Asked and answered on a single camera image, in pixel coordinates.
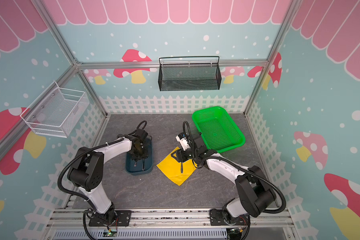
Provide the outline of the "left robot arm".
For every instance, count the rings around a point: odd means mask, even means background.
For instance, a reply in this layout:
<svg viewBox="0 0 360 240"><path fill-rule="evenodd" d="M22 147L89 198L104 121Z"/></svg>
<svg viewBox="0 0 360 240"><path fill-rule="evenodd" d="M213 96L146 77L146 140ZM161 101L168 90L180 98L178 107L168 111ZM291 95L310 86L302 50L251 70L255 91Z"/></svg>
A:
<svg viewBox="0 0 360 240"><path fill-rule="evenodd" d="M129 135L118 135L110 143L80 148L61 171L57 182L59 190L84 199L91 206L94 217L112 224L118 215L102 186L104 163L123 153L130 154L133 161L147 159L150 156L147 137L145 130L136 129Z"/></svg>

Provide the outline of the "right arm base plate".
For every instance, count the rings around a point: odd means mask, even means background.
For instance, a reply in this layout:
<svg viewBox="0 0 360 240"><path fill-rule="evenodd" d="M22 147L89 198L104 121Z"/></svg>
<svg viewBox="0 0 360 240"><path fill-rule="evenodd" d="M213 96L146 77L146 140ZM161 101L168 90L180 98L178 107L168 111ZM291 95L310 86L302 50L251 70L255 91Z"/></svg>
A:
<svg viewBox="0 0 360 240"><path fill-rule="evenodd" d="M232 217L226 210L211 209L209 212L211 226L250 226L251 220L248 214Z"/></svg>

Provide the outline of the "yellow paper napkin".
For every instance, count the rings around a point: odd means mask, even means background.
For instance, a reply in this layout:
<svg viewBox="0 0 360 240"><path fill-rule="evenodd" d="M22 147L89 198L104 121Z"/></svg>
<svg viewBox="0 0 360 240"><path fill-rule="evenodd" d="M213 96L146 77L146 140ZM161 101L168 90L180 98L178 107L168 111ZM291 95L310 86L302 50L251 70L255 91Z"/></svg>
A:
<svg viewBox="0 0 360 240"><path fill-rule="evenodd" d="M176 150L179 149L179 147L176 147L169 155L157 164L157 167L169 180L176 185L181 186L193 174L196 167L194 166L192 160L188 160L185 163L179 163L172 157L171 154L175 154Z"/></svg>

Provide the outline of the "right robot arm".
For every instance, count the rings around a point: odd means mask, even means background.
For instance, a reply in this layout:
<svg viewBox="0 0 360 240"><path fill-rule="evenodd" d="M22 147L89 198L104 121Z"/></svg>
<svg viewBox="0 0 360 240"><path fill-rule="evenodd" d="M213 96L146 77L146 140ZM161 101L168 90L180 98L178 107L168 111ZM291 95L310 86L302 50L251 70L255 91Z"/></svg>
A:
<svg viewBox="0 0 360 240"><path fill-rule="evenodd" d="M285 196L259 167L241 166L224 158L217 151L208 149L201 136L194 139L183 132L176 140L181 148L171 156L177 162L192 162L193 166L217 172L235 184L239 197L222 207L227 222L243 215L256 218L261 213L278 214L286 209Z"/></svg>

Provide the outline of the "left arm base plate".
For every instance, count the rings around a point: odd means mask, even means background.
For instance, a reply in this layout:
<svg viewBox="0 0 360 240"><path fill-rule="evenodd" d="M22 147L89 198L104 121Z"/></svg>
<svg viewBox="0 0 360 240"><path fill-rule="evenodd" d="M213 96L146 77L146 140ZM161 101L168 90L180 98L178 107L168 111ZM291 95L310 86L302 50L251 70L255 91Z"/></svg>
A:
<svg viewBox="0 0 360 240"><path fill-rule="evenodd" d="M128 227L131 220L132 211L110 210L105 214L95 213L90 217L90 227Z"/></svg>

